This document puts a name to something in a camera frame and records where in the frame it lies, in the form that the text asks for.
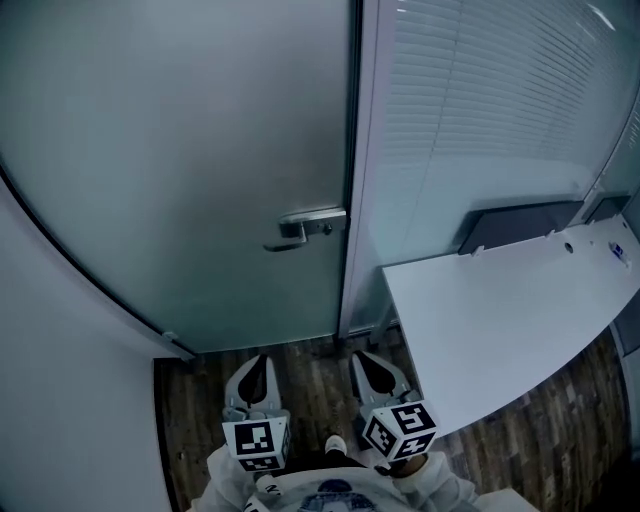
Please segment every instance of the person's arm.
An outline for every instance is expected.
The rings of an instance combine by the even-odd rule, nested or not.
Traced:
[[[473,504],[478,495],[468,480],[449,469],[442,452],[420,455],[394,472],[394,484],[416,510],[447,512]]]
[[[211,481],[188,512],[242,512],[251,496],[253,476],[229,455],[227,445],[207,459]]]

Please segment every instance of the silver lever handle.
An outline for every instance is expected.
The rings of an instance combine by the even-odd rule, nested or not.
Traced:
[[[294,213],[280,218],[278,225],[283,238],[292,238],[290,243],[282,245],[263,245],[269,252],[282,252],[298,249],[309,243],[309,235],[323,233],[330,235],[347,227],[347,212],[343,208],[329,208],[311,212]]]

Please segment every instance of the white desk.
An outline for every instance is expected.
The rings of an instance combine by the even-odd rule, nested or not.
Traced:
[[[640,288],[640,244],[618,216],[477,256],[383,270],[445,435],[523,395],[607,327]]]

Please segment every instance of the wooden floor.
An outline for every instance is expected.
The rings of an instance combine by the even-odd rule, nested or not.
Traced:
[[[274,360],[291,412],[292,455],[319,451],[332,433],[356,449],[348,358],[366,337],[336,349],[330,338],[260,349]],[[156,402],[167,487],[184,511],[207,481],[206,459],[224,443],[224,384],[258,349],[156,363]],[[397,329],[378,355],[415,385]],[[479,492],[513,487],[540,510],[583,510],[601,495],[614,464],[629,457],[629,415],[620,362],[607,329],[551,378],[490,416],[436,441],[454,471]]]

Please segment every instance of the shoe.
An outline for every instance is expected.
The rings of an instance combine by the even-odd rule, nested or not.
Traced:
[[[342,439],[340,436],[333,435],[329,439],[327,439],[326,443],[324,443],[324,453],[329,453],[331,450],[338,450],[339,452],[342,452],[346,455],[347,443],[345,443],[344,439]]]

